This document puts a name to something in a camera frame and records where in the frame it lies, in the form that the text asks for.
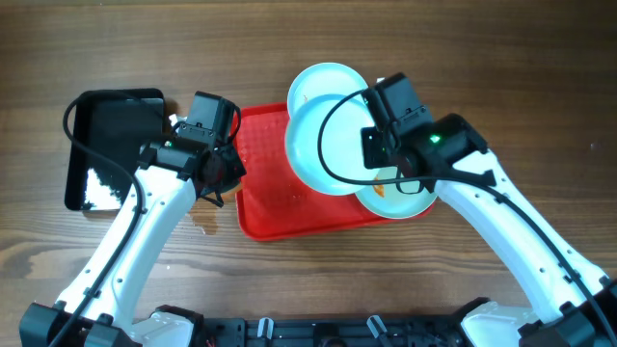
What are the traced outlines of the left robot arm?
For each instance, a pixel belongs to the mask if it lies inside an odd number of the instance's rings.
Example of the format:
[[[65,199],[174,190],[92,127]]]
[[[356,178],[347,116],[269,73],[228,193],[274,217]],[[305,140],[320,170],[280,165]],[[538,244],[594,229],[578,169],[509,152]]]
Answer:
[[[134,183],[83,271],[51,306],[30,305],[19,324],[24,346],[204,346],[203,317],[158,308],[135,322],[148,275],[196,200],[222,205],[245,169],[231,144],[186,139],[142,150]]]

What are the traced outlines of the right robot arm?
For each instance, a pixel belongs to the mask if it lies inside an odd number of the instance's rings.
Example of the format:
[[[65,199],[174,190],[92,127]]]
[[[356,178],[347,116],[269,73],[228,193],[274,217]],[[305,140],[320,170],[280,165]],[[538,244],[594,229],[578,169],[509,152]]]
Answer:
[[[616,282],[569,245],[509,179],[461,116],[366,127],[369,168],[403,171],[463,216],[512,273],[528,308],[487,302],[461,327],[474,346],[613,346]]]

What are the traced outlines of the green orange sponge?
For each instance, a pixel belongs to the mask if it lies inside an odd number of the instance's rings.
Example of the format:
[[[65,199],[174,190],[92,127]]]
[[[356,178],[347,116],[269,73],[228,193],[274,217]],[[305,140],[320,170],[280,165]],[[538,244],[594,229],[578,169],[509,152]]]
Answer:
[[[235,196],[236,193],[238,193],[241,190],[242,190],[242,182],[240,180],[237,180],[233,187],[228,186],[225,190],[221,192],[221,197],[224,200],[231,199]]]

